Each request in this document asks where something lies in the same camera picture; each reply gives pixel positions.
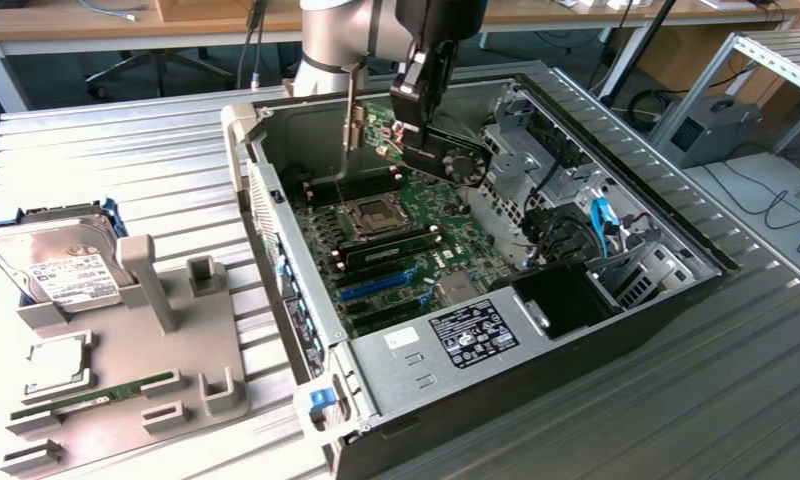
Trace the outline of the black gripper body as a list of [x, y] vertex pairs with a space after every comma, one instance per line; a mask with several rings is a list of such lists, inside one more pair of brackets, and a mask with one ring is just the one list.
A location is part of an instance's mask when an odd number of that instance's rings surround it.
[[486, 0], [402, 0], [396, 2], [396, 19], [414, 46], [430, 50], [478, 33], [486, 5]]

